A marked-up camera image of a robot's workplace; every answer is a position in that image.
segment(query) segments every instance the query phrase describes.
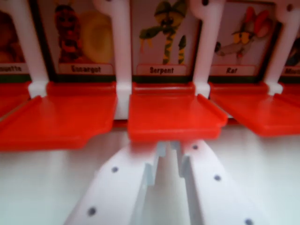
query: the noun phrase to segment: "cartoon character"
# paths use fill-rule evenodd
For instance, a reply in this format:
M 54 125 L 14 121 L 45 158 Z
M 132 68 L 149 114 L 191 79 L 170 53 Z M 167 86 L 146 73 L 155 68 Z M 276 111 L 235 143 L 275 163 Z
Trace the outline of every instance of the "cartoon character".
M 233 43 L 221 46 L 217 42 L 215 53 L 220 56 L 236 54 L 237 64 L 240 64 L 241 59 L 249 51 L 252 43 L 266 37 L 271 32 L 272 24 L 273 21 L 269 18 L 267 10 L 256 15 L 254 8 L 248 7 L 241 25 L 232 33 Z
M 72 9 L 72 1 L 67 5 L 56 2 L 55 26 L 59 34 L 60 62 L 81 62 L 83 60 L 80 40 L 80 22 Z
M 290 51 L 289 57 L 287 58 L 287 61 L 285 63 L 286 66 L 296 66 L 300 62 L 300 34 L 298 34 L 298 37 L 294 41 L 294 44 L 292 45 L 292 49 Z
M 13 20 L 0 11 L 0 63 L 25 62 Z
M 148 41 L 151 46 L 151 38 L 155 37 L 162 31 L 166 35 L 165 53 L 163 57 L 163 64 L 170 62 L 170 54 L 172 50 L 173 40 L 176 35 L 176 31 L 179 28 L 182 20 L 185 18 L 187 12 L 187 5 L 185 0 L 177 0 L 172 6 L 167 1 L 162 1 L 156 7 L 154 17 L 158 23 L 158 26 L 150 27 L 148 29 L 141 30 L 141 52 L 143 52 L 144 40 Z M 186 46 L 186 36 L 183 35 L 179 42 L 179 55 L 178 64 L 184 63 L 184 48 Z

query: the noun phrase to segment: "orange plastic tray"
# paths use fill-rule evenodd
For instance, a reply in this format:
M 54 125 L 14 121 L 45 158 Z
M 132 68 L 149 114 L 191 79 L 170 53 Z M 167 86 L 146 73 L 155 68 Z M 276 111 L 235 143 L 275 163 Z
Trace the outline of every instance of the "orange plastic tray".
M 29 82 L 0 84 L 0 117 L 30 99 Z
M 190 84 L 137 85 L 130 96 L 128 134 L 134 142 L 217 138 L 227 116 Z
M 268 95 L 266 84 L 210 84 L 210 98 L 261 136 L 300 134 L 300 108 L 279 95 Z
M 49 84 L 0 122 L 0 150 L 76 149 L 113 125 L 115 84 Z

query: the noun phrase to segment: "white plastic post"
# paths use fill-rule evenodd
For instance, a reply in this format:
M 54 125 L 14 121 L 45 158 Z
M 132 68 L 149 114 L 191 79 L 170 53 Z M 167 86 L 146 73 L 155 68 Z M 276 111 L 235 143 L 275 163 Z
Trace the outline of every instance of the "white plastic post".
M 49 82 L 28 1 L 0 1 L 0 9 L 11 15 L 24 54 L 32 83 L 29 85 L 31 98 L 46 96 Z
M 132 89 L 129 0 L 93 0 L 97 10 L 111 17 L 118 105 L 115 119 L 128 119 Z
M 148 185 L 154 185 L 165 143 L 129 144 L 110 158 L 65 225 L 139 225 Z M 203 140 L 173 142 L 185 178 L 191 225 L 266 225 Z
M 292 48 L 300 27 L 300 1 L 285 2 L 275 1 L 276 18 L 283 24 L 276 46 L 267 67 L 264 82 L 269 86 L 269 94 L 281 93 L 283 87 L 278 84 L 278 80 L 284 69 L 286 60 Z M 292 6 L 291 11 L 287 11 L 287 5 Z
M 202 94 L 206 98 L 210 94 L 207 80 L 210 75 L 224 4 L 225 0 L 209 0 L 208 5 L 204 6 L 201 0 L 190 0 L 193 15 L 202 20 L 193 81 L 196 94 Z

